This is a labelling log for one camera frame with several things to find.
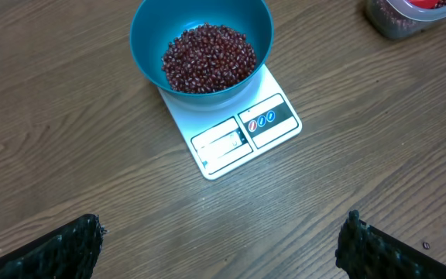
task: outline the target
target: red plastic object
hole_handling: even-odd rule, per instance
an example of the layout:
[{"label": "red plastic object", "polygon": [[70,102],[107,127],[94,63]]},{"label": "red plastic object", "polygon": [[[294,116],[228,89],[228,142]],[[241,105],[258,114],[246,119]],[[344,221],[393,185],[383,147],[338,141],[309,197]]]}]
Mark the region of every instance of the red plastic object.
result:
[{"label": "red plastic object", "polygon": [[440,0],[409,0],[410,4],[423,9],[432,9]]}]

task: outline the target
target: white digital scale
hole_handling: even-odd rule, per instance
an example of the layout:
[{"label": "white digital scale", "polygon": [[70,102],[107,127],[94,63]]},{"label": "white digital scale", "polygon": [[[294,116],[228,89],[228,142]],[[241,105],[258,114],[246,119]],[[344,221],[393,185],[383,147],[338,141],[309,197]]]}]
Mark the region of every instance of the white digital scale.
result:
[{"label": "white digital scale", "polygon": [[266,65],[217,105],[181,101],[160,90],[202,175],[214,180],[296,136],[302,122]]}]

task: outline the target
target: wooden table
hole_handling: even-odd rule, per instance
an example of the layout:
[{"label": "wooden table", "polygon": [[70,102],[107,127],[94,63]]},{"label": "wooden table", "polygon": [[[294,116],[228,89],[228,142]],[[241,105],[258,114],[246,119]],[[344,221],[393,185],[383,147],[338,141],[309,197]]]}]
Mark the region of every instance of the wooden table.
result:
[{"label": "wooden table", "polygon": [[357,208],[446,264],[446,21],[391,42],[361,1],[268,4],[304,129],[210,182],[131,57],[139,0],[0,0],[0,256],[90,212],[94,278],[346,278]]}]

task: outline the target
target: red bean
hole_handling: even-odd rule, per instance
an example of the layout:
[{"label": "red bean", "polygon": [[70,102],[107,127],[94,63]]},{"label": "red bean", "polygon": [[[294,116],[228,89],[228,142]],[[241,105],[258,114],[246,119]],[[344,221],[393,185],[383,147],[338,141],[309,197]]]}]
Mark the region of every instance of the red bean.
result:
[{"label": "red bean", "polygon": [[210,93],[246,79],[256,67],[256,53],[247,36],[226,26],[205,23],[185,30],[168,43],[162,70],[173,90]]}]

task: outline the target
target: bowl rim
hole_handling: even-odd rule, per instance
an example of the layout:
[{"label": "bowl rim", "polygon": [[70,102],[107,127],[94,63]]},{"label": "bowl rim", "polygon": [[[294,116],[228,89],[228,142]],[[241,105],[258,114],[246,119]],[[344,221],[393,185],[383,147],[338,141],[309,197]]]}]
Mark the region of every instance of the bowl rim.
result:
[{"label": "bowl rim", "polygon": [[266,51],[266,55],[264,56],[264,58],[262,59],[261,63],[259,64],[258,67],[256,67],[254,69],[254,71],[243,81],[240,81],[239,83],[231,86],[230,88],[226,88],[225,90],[221,90],[221,91],[216,91],[216,92],[212,92],[212,93],[185,93],[185,92],[180,92],[180,91],[174,91],[171,88],[168,88],[166,86],[161,85],[160,83],[158,83],[157,81],[155,81],[154,79],[151,78],[150,75],[148,75],[146,73],[146,71],[144,71],[144,69],[142,68],[142,66],[139,64],[136,54],[133,51],[133,47],[132,47],[132,29],[133,29],[133,23],[135,22],[136,18],[137,18],[137,14],[139,13],[140,9],[142,8],[142,5],[144,5],[144,3],[146,3],[149,0],[143,0],[142,3],[140,3],[139,7],[137,8],[137,11],[135,13],[135,15],[133,16],[133,20],[130,23],[130,33],[129,33],[129,44],[130,44],[130,52],[132,53],[133,56],[133,60],[136,62],[137,67],[141,70],[141,72],[144,74],[144,76],[146,76],[152,83],[154,83],[158,88],[163,89],[166,92],[169,92],[171,94],[175,94],[175,95],[182,95],[182,96],[188,96],[188,97],[206,97],[206,96],[212,96],[212,95],[219,95],[219,94],[224,94],[227,93],[235,88],[237,88],[239,85],[246,83],[249,79],[251,79],[258,71],[259,69],[264,65],[264,63],[266,62],[266,60],[268,59],[269,54],[271,53],[271,49],[273,48],[273,40],[275,37],[275,26],[273,23],[273,17],[271,16],[271,11],[269,10],[268,5],[266,4],[266,2],[264,0],[261,0],[261,4],[264,5],[264,8],[266,9],[266,11],[268,12],[268,17],[269,17],[269,22],[271,22],[271,37],[269,38],[269,46],[268,46],[268,50]]}]

